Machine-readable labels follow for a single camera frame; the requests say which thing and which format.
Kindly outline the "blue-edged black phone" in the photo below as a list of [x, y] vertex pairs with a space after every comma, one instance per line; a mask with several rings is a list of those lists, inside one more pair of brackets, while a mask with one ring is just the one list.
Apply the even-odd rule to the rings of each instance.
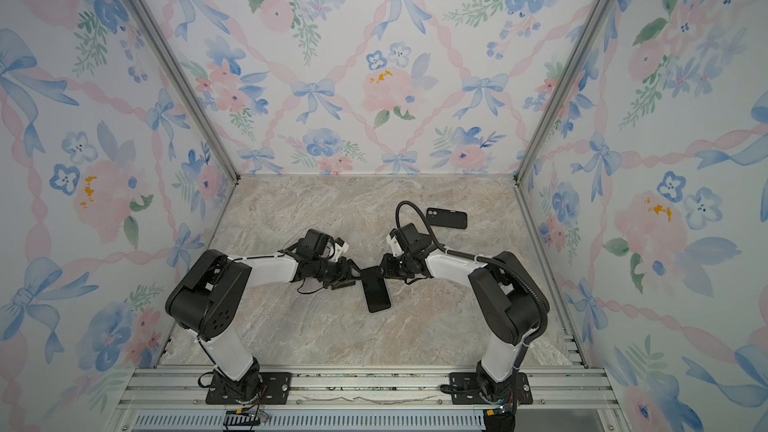
[[368, 312], [378, 313], [391, 308], [391, 298], [385, 278], [379, 267], [369, 267], [360, 272]]

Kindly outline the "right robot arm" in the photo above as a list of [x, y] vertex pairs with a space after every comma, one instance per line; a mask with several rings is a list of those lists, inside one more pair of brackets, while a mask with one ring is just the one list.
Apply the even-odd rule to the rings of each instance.
[[531, 343], [548, 327], [549, 302], [511, 252], [494, 257], [450, 249], [412, 223], [392, 229], [387, 278], [446, 279], [472, 289], [491, 338], [477, 365], [477, 393], [488, 403], [511, 404]]

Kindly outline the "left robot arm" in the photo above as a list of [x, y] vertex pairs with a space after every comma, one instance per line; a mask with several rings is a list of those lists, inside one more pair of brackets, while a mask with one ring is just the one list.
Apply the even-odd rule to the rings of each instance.
[[216, 249], [202, 253], [170, 293], [166, 313], [213, 362], [211, 386], [229, 400], [246, 403], [263, 389], [260, 365], [232, 322], [245, 291], [272, 283], [314, 279], [323, 289], [353, 285], [349, 245], [316, 229], [271, 254], [234, 257]]

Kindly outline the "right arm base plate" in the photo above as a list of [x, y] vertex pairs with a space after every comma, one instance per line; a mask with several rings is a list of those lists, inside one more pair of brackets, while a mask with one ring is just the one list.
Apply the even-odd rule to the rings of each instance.
[[487, 405], [491, 407], [531, 405], [533, 397], [528, 377], [523, 372], [516, 375], [515, 385], [511, 377], [503, 382], [493, 381], [484, 372], [451, 372], [448, 383], [439, 390], [450, 396], [454, 405]]

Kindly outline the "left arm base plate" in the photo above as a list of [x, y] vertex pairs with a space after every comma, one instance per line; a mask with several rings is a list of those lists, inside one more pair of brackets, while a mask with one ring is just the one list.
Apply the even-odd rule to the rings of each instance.
[[206, 391], [208, 405], [285, 405], [292, 378], [290, 372], [255, 372], [234, 381], [213, 370], [198, 377], [198, 386]]

